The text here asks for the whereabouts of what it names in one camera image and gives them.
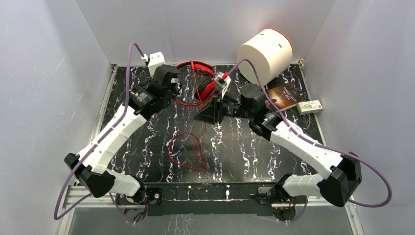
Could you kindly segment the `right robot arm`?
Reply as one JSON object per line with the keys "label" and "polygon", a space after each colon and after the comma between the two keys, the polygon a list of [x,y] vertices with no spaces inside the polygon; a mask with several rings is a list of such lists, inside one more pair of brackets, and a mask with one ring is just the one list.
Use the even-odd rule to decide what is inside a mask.
{"label": "right robot arm", "polygon": [[284,122],[275,109],[266,106],[266,95],[256,84],[244,85],[240,100],[214,94],[194,119],[216,124],[224,117],[249,119],[249,127],[254,133],[289,150],[317,172],[303,176],[285,174],[273,188],[258,193],[257,200],[261,203],[266,200],[287,203],[297,196],[316,196],[343,207],[362,181],[358,160],[319,148],[318,141],[309,136],[302,139],[301,128],[292,122]]}

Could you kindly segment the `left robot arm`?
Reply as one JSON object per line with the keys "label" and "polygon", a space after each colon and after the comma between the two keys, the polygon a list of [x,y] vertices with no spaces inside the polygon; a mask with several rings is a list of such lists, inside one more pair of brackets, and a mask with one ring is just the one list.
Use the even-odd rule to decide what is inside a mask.
{"label": "left robot arm", "polygon": [[65,157],[64,162],[76,179],[94,197],[116,193],[126,195],[135,204],[145,200],[146,190],[140,179],[117,173],[107,166],[136,130],[170,105],[172,97],[179,92],[179,75],[176,67],[158,66],[144,85],[127,89],[125,102],[87,147]]}

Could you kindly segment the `red black headphones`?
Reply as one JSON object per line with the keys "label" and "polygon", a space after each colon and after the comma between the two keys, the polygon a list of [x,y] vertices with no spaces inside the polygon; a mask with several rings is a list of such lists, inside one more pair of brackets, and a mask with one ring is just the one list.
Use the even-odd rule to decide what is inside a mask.
{"label": "red black headphones", "polygon": [[203,106],[209,101],[214,93],[214,69],[213,66],[202,61],[186,61],[175,66],[177,69],[188,68],[193,75],[195,89],[193,98],[195,102],[180,101],[179,98],[174,98],[174,102],[185,107]]}

